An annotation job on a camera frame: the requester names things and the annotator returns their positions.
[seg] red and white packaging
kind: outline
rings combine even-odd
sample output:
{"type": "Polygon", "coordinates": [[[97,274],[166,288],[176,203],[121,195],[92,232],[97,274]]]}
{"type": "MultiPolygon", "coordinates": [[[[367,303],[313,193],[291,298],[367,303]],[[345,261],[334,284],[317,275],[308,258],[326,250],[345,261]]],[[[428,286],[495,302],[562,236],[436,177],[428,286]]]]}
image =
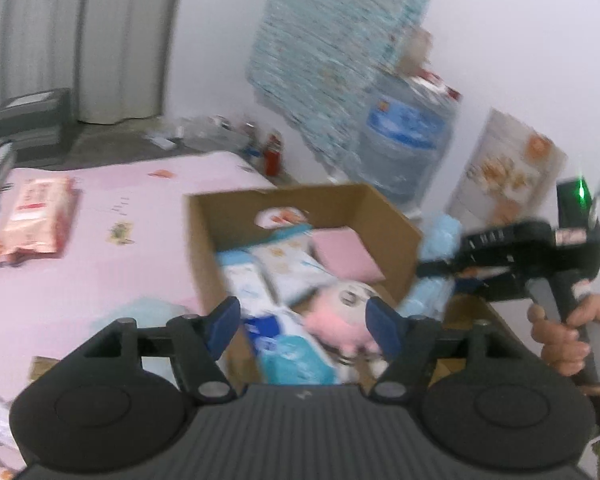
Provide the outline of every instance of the red and white packaging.
{"type": "Polygon", "coordinates": [[[61,252],[69,234],[73,198],[73,179],[27,180],[2,230],[3,254],[61,252]]]}

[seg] plush toy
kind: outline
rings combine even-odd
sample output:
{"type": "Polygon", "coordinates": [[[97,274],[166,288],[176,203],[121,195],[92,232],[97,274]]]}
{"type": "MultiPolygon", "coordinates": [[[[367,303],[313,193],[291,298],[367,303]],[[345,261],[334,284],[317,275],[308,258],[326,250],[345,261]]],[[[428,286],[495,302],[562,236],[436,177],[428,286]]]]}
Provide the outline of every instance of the plush toy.
{"type": "Polygon", "coordinates": [[[354,364],[360,352],[366,354],[375,377],[386,369],[365,322],[366,300],[377,295],[365,283],[339,282],[316,294],[311,310],[304,316],[307,332],[340,354],[338,378],[343,383],[358,380],[354,364]]]}

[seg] teal patterned fabric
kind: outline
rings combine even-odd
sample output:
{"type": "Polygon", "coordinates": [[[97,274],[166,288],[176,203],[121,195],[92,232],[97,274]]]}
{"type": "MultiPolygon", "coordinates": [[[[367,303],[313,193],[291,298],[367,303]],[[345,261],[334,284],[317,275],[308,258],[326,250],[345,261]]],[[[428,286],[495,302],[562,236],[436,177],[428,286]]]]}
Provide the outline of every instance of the teal patterned fabric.
{"type": "Polygon", "coordinates": [[[392,69],[428,0],[268,0],[248,67],[328,162],[349,145],[366,92],[392,69]]]}

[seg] human hand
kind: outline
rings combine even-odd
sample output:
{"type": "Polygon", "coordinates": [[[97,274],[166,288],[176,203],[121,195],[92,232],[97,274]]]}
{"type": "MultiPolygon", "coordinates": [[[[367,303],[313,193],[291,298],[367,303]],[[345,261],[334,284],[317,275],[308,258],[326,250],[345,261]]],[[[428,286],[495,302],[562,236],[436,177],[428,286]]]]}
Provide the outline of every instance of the human hand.
{"type": "MultiPolygon", "coordinates": [[[[544,344],[540,357],[564,376],[577,374],[584,367],[584,358],[591,348],[583,341],[578,341],[576,328],[585,323],[600,321],[600,295],[592,294],[576,308],[566,322],[561,324],[546,318],[544,309],[532,305],[527,319],[533,324],[531,337],[544,344]]],[[[581,386],[586,395],[600,396],[600,386],[581,386]]]]}

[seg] black circular disc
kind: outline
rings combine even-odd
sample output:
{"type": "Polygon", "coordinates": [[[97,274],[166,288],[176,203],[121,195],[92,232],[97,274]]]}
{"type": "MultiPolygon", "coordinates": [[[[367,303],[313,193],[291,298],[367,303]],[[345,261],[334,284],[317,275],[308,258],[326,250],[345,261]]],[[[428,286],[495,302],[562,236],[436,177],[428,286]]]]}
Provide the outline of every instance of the black circular disc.
{"type": "Polygon", "coordinates": [[[186,408],[169,381],[144,370],[90,379],[48,382],[14,402],[11,427],[29,457],[59,471],[108,472],[146,460],[180,431],[186,408]]]}
{"type": "Polygon", "coordinates": [[[480,384],[468,371],[434,384],[422,419],[435,440],[460,458],[495,469],[533,470],[564,464],[584,449],[590,402],[563,383],[518,384],[502,375],[480,384]]]}

